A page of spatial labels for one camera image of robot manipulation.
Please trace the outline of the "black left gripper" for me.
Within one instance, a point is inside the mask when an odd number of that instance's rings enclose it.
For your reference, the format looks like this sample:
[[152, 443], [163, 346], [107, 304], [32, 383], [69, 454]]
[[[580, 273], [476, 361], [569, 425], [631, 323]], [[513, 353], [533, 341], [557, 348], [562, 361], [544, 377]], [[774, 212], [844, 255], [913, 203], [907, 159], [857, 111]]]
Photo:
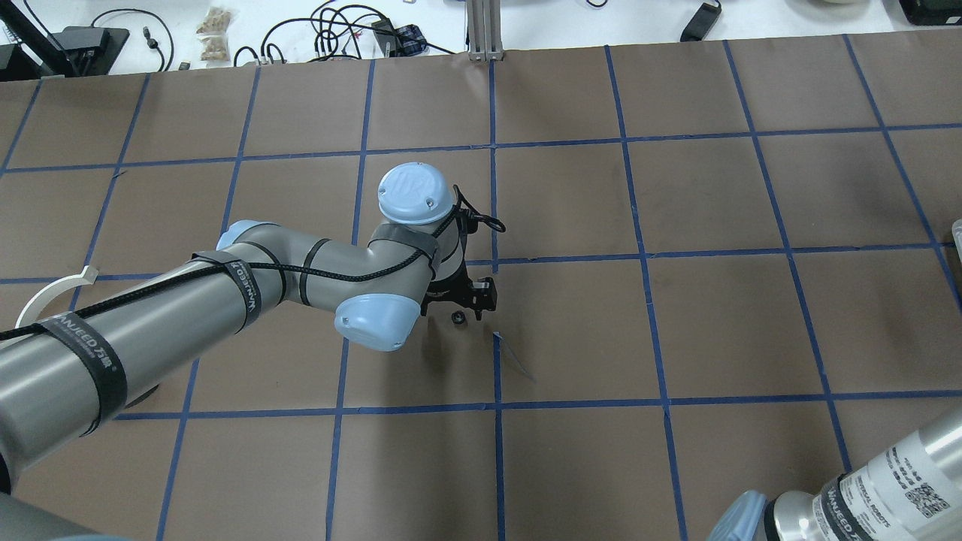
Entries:
[[458, 270], [443, 280], [432, 281], [422, 302], [420, 315], [427, 316], [428, 305], [432, 302], [451, 302], [471, 310], [475, 316], [481, 312], [494, 312], [498, 305], [498, 291], [494, 278], [472, 280], [467, 271], [467, 265], [461, 263]]

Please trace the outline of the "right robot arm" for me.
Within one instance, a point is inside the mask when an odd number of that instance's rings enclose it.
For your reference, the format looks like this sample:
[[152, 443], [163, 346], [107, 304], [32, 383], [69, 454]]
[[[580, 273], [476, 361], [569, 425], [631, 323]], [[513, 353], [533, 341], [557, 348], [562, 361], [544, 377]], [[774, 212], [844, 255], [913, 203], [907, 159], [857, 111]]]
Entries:
[[811, 495], [746, 491], [711, 540], [958, 540], [961, 411], [953, 408]]

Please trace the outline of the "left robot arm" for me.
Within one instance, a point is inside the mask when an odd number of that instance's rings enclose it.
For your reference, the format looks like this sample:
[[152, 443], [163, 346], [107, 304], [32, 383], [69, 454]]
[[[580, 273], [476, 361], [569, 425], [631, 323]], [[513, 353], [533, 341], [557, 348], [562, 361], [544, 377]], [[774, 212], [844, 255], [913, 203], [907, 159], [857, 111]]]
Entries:
[[425, 163], [392, 168], [376, 199], [383, 220], [364, 246], [238, 220], [169, 273], [3, 331], [2, 538], [103, 539], [14, 499], [18, 477], [284, 302], [332, 313], [343, 338], [375, 352], [401, 349], [433, 302], [495, 310], [495, 282], [470, 278], [466, 246], [481, 225], [504, 232], [501, 220]]

